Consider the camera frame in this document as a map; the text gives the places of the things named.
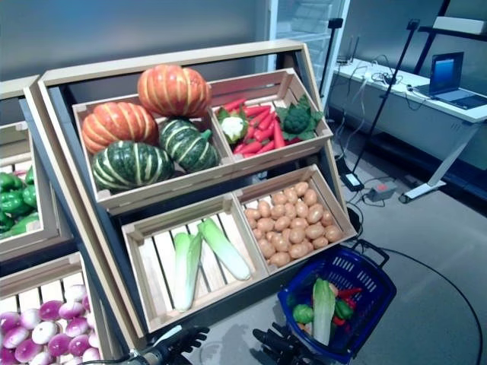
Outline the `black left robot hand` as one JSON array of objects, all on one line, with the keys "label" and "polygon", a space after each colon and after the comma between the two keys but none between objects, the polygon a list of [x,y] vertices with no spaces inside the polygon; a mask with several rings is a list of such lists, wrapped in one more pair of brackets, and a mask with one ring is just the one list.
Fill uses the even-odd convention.
[{"label": "black left robot hand", "polygon": [[182,329],[177,334],[174,350],[178,354],[191,353],[194,348],[201,347],[209,332],[210,328],[205,326],[193,326]]}]

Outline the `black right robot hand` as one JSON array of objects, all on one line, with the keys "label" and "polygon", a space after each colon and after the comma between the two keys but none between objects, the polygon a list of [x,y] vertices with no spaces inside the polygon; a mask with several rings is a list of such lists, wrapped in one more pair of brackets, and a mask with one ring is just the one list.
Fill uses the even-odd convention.
[{"label": "black right robot hand", "polygon": [[255,328],[252,333],[276,364],[313,364],[303,344],[286,325],[273,322],[266,331]]}]

